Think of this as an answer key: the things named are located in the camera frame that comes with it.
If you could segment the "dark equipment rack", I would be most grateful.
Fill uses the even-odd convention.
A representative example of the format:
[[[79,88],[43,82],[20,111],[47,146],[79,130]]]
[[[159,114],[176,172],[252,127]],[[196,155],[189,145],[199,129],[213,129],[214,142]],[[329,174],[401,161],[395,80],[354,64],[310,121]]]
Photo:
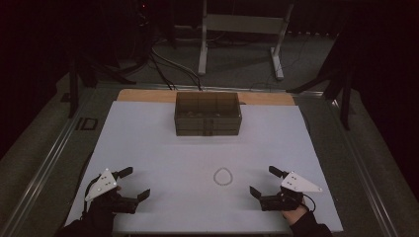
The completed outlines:
[[[152,25],[148,0],[132,0],[134,18],[135,46],[133,58],[137,64],[143,64],[151,48]]]

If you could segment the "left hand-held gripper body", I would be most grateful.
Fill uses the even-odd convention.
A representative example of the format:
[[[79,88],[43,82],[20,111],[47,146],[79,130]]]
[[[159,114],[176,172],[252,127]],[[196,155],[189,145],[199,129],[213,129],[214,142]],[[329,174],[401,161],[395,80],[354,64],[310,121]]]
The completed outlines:
[[[111,172],[109,169],[106,169],[89,183],[86,188],[84,203],[93,201],[94,198],[109,192],[118,185],[117,180],[114,179],[113,173],[114,172]],[[105,207],[108,207],[112,212],[116,213],[134,214],[138,204],[139,201],[137,198],[122,197],[117,193],[111,201],[105,203]]]

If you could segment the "person's left hand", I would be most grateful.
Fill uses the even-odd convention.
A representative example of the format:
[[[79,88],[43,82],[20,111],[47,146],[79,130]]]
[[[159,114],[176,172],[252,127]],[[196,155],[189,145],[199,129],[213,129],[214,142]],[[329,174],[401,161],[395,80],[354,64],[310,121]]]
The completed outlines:
[[[99,197],[95,197],[91,202],[88,211],[85,213],[83,221],[96,231],[112,232],[116,215],[108,207],[105,207],[105,203],[111,201],[120,189],[120,186],[116,186],[109,192],[106,192]]]

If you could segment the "black rectangular floor frame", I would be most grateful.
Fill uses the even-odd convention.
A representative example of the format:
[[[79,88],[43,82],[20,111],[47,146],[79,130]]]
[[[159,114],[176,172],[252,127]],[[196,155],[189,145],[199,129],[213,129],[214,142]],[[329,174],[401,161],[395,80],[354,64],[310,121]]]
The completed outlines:
[[[98,125],[96,118],[80,118],[76,124],[76,130],[95,130]]]

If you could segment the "white table mat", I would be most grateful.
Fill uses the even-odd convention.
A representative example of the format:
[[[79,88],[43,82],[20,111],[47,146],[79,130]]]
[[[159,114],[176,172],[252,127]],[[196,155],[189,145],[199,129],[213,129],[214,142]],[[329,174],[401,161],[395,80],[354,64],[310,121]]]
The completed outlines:
[[[332,231],[342,224],[300,109],[296,106],[241,108],[236,136],[178,136],[171,103],[115,102],[84,174],[68,217],[83,209],[87,185],[105,169],[132,167],[119,181],[122,194],[150,190],[135,214],[120,214],[120,233],[268,234],[289,228],[276,211],[263,211],[250,195],[276,194],[280,179],[270,166],[293,171],[322,189],[308,204]]]

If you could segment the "transparent jewelry box drawer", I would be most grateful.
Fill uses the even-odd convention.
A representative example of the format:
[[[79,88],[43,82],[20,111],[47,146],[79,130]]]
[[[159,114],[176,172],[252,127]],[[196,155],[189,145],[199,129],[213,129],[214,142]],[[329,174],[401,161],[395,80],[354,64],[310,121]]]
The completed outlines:
[[[230,136],[238,134],[239,130],[176,130],[178,136]]]

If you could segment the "person's right hand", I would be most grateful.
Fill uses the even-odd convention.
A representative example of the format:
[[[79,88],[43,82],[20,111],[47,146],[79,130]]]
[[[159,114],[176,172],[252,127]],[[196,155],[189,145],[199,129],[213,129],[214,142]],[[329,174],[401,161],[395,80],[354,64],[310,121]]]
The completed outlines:
[[[296,224],[306,213],[308,213],[308,208],[305,205],[303,200],[300,205],[294,210],[283,210],[282,216],[288,222],[289,225]]]

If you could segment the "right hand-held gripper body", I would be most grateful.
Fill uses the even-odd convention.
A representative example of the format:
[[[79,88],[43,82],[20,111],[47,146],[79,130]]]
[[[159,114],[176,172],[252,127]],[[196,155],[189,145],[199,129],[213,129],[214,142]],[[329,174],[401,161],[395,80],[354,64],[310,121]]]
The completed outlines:
[[[303,201],[305,193],[321,193],[322,189],[300,176],[296,172],[289,174],[282,180],[280,191],[273,196],[261,196],[260,204],[263,211],[294,210]]]

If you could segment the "white metal stand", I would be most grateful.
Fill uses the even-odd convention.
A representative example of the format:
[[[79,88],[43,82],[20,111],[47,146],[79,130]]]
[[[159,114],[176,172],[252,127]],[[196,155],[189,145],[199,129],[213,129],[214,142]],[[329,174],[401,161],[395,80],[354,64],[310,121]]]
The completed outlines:
[[[271,59],[274,67],[275,78],[284,79],[283,65],[281,63],[280,51],[284,41],[288,25],[290,23],[294,2],[288,4],[287,10],[282,17],[256,17],[212,14],[208,12],[208,0],[203,0],[202,16],[202,41],[199,57],[198,74],[207,73],[208,59],[208,31],[221,31],[228,33],[249,33],[277,35],[277,44],[270,49]]]

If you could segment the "metal floor rail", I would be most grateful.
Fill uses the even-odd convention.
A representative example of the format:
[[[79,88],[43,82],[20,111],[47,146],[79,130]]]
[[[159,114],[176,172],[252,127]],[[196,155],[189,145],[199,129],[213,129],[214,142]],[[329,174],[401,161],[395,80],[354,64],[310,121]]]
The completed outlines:
[[[148,84],[148,83],[137,83],[137,84],[118,84],[118,83],[103,83],[100,82],[97,84],[96,88],[107,88],[107,89],[141,89],[141,90],[168,90],[174,91],[173,88],[170,90],[167,85],[163,84]],[[225,87],[209,87],[201,86],[204,91],[217,91],[217,92],[260,92],[260,93],[285,93],[286,90],[283,89],[246,89],[246,88],[225,88]],[[177,91],[197,91],[197,86],[187,86],[187,85],[175,85]],[[293,94],[295,97],[313,97],[320,98],[323,92],[321,91],[303,91],[299,94]]]
[[[77,123],[69,110],[52,98],[0,160],[0,237],[15,237],[33,208]]]
[[[356,145],[355,139],[353,138],[351,132],[343,126],[340,120],[340,106],[338,105],[338,102],[336,100],[328,102],[328,108],[340,130],[340,133],[343,136],[345,146],[349,150],[350,158],[354,162],[355,171],[359,177],[361,186],[365,191],[367,199],[369,200],[383,236],[399,237],[395,225],[392,223],[382,198],[377,191],[376,185],[368,172],[367,166],[364,162],[360,150]]]

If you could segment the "brown transparent jewelry box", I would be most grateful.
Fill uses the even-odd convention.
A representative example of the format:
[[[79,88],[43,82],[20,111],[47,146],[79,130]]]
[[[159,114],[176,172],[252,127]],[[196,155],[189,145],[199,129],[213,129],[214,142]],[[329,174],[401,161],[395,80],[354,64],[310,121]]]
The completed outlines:
[[[186,118],[185,112],[202,112],[202,118]],[[178,92],[176,130],[240,130],[242,113],[236,93]]]

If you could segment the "black stand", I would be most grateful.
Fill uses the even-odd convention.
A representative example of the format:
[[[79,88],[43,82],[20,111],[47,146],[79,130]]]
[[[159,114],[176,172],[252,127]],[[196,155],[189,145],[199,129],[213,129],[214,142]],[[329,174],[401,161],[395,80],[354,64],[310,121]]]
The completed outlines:
[[[111,70],[104,64],[93,59],[87,53],[78,50],[71,49],[68,52],[69,60],[69,96],[68,100],[70,103],[70,112],[69,117],[73,118],[79,108],[79,72],[82,72],[81,66],[86,67],[85,72],[98,70],[101,73],[104,73],[106,76],[111,77],[113,80],[120,82],[126,85],[134,85],[133,81],[127,80],[125,77],[119,73]]]
[[[328,81],[326,89],[322,93],[325,100],[335,100],[341,95],[340,121],[349,130],[349,107],[351,97],[351,85],[353,81],[354,56],[359,46],[350,36],[341,32],[335,39],[329,54],[317,76],[296,88],[287,89],[288,93],[299,94],[315,85]]]

